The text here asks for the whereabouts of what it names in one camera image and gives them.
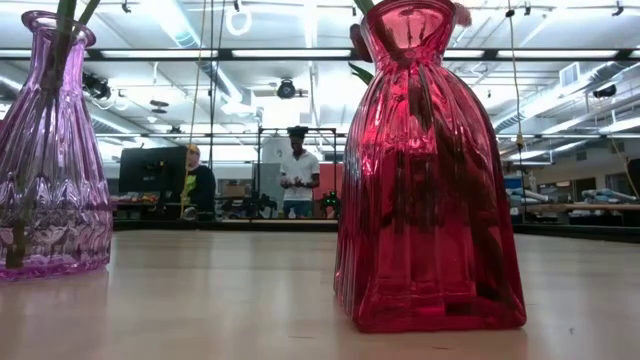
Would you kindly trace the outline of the red ribbed glass vase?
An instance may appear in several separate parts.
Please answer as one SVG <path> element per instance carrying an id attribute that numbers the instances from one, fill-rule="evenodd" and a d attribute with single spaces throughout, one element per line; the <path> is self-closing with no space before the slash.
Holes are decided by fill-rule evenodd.
<path id="1" fill-rule="evenodd" d="M 509 329 L 527 315 L 497 139 L 446 69 L 453 0 L 381 0 L 347 136 L 334 292 L 363 332 Z"/>

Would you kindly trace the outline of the wooden workbench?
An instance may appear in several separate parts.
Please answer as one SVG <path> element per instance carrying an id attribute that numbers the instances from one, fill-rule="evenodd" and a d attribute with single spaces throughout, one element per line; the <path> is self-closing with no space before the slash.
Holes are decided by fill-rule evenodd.
<path id="1" fill-rule="evenodd" d="M 515 211 L 523 222 L 640 227 L 640 204 L 525 204 Z"/>

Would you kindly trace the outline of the person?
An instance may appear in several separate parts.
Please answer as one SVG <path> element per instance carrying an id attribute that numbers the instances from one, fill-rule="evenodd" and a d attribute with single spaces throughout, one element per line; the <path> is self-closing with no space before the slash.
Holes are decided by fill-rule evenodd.
<path id="1" fill-rule="evenodd" d="M 186 212 L 201 220 L 212 220 L 215 210 L 216 179 L 211 168 L 200 163 L 200 149 L 195 144 L 187 147 L 186 178 L 181 203 Z"/>
<path id="2" fill-rule="evenodd" d="M 280 167 L 280 186 L 284 189 L 285 218 L 310 218 L 313 212 L 313 191 L 320 185 L 320 164 L 317 157 L 304 148 L 306 127 L 287 129 L 290 148 Z"/>

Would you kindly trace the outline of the black stand frame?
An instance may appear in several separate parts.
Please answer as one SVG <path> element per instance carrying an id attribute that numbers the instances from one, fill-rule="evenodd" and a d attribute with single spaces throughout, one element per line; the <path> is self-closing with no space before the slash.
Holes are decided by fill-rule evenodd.
<path id="1" fill-rule="evenodd" d="M 336 165 L 340 160 L 340 144 L 339 135 L 335 128 L 331 127 L 306 127 L 308 132 L 304 140 L 304 148 L 314 154 L 320 163 L 333 163 Z M 327 220 L 321 211 L 320 200 L 314 198 L 313 191 L 313 212 L 310 218 L 285 218 L 282 207 L 278 208 L 277 204 L 267 195 L 261 194 L 260 190 L 260 170 L 261 162 L 261 146 L 262 142 L 268 137 L 288 137 L 288 128 L 276 127 L 260 127 L 257 135 L 257 162 L 253 166 L 253 196 L 256 198 L 256 215 L 266 220 Z"/>

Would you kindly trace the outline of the cluttered workbench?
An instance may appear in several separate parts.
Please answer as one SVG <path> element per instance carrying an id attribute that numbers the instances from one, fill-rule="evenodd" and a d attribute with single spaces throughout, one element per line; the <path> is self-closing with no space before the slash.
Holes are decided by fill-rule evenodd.
<path id="1" fill-rule="evenodd" d="M 120 195 L 111 197 L 115 220 L 173 221 L 181 218 L 179 202 L 160 202 L 156 194 Z"/>

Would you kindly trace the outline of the purple glass vase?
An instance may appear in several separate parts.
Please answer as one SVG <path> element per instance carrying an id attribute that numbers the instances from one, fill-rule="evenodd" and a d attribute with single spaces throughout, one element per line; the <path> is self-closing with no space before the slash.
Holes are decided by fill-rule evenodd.
<path id="1" fill-rule="evenodd" d="M 110 260 L 107 179 L 82 85 L 85 25 L 28 11 L 30 69 L 0 122 L 0 280 L 80 273 Z"/>

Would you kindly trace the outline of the small robot with green lights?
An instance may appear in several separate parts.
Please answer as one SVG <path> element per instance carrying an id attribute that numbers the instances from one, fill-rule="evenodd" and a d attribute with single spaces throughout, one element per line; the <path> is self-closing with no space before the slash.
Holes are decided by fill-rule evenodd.
<path id="1" fill-rule="evenodd" d="M 324 194 L 320 200 L 320 208 L 326 219 L 338 220 L 341 214 L 341 201 L 338 193 L 333 190 Z"/>

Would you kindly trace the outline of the black monitor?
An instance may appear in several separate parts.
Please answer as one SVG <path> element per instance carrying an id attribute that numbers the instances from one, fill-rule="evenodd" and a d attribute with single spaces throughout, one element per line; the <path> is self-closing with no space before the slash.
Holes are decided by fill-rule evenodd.
<path id="1" fill-rule="evenodd" d="M 120 157 L 119 191 L 181 190 L 186 175 L 186 159 L 186 147 L 124 149 Z"/>

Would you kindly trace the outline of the grey cloth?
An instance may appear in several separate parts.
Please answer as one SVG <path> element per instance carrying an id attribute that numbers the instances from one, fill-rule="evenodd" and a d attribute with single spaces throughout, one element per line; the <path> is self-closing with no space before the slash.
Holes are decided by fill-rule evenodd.
<path id="1" fill-rule="evenodd" d="M 280 185 L 281 173 L 280 163 L 261 163 L 260 170 L 260 190 L 261 194 L 267 195 L 273 200 L 278 208 L 282 207 L 284 189 Z"/>

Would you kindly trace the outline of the blue wrapped roll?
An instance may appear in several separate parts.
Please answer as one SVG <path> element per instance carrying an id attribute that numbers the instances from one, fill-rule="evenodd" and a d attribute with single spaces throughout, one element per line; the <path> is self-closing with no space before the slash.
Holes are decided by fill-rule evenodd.
<path id="1" fill-rule="evenodd" d="M 507 188 L 506 193 L 511 204 L 544 204 L 550 202 L 550 198 L 547 195 L 522 188 Z"/>
<path id="2" fill-rule="evenodd" d="M 581 195 L 589 203 L 631 204 L 639 201 L 635 196 L 613 191 L 608 188 L 584 190 L 581 192 Z"/>

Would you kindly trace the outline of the black mounted device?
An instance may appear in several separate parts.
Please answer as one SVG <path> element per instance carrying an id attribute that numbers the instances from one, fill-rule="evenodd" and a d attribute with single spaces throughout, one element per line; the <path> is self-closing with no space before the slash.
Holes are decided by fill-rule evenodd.
<path id="1" fill-rule="evenodd" d="M 111 88 L 108 85 L 108 80 L 95 74 L 84 72 L 82 74 L 82 86 L 83 91 L 92 99 L 108 100 L 111 97 Z"/>

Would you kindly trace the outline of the white air vent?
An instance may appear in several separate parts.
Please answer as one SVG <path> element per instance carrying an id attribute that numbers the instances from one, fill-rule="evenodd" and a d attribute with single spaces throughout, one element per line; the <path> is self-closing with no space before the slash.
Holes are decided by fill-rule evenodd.
<path id="1" fill-rule="evenodd" d="M 573 62 L 559 71 L 559 82 L 562 88 L 567 88 L 580 80 L 580 64 Z"/>

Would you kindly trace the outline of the red panel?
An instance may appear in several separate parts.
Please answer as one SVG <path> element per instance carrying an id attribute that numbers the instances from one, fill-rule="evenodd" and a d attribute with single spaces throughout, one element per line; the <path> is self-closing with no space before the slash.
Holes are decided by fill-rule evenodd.
<path id="1" fill-rule="evenodd" d="M 341 197 L 343 181 L 343 164 L 320 163 L 320 185 L 314 190 L 314 198 L 321 200 L 330 192 L 335 192 L 338 198 Z"/>

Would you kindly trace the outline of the white artificial tulip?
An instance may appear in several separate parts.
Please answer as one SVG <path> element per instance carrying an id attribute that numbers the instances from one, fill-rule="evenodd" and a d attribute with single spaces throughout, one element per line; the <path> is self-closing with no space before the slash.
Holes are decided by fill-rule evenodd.
<path id="1" fill-rule="evenodd" d="M 77 234 L 85 207 L 92 130 L 81 68 L 87 39 L 77 0 L 22 16 L 33 35 L 30 69 L 0 131 L 0 245 L 19 269 L 31 245 Z"/>
<path id="2" fill-rule="evenodd" d="M 81 16 L 78 19 L 78 22 L 83 25 L 87 25 L 95 10 L 99 6 L 100 2 L 101 0 L 88 0 Z"/>

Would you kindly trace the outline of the black rig beam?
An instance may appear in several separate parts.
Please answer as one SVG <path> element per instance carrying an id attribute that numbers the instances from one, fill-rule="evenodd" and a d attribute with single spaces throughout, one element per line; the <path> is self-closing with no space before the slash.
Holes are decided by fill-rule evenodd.
<path id="1" fill-rule="evenodd" d="M 276 49 L 89 49 L 89 61 L 160 62 L 196 61 L 357 61 L 357 53 L 348 48 L 276 48 Z M 449 48 L 444 52 L 446 61 L 507 62 L 640 62 L 640 48 L 621 49 L 559 49 L 559 48 Z"/>

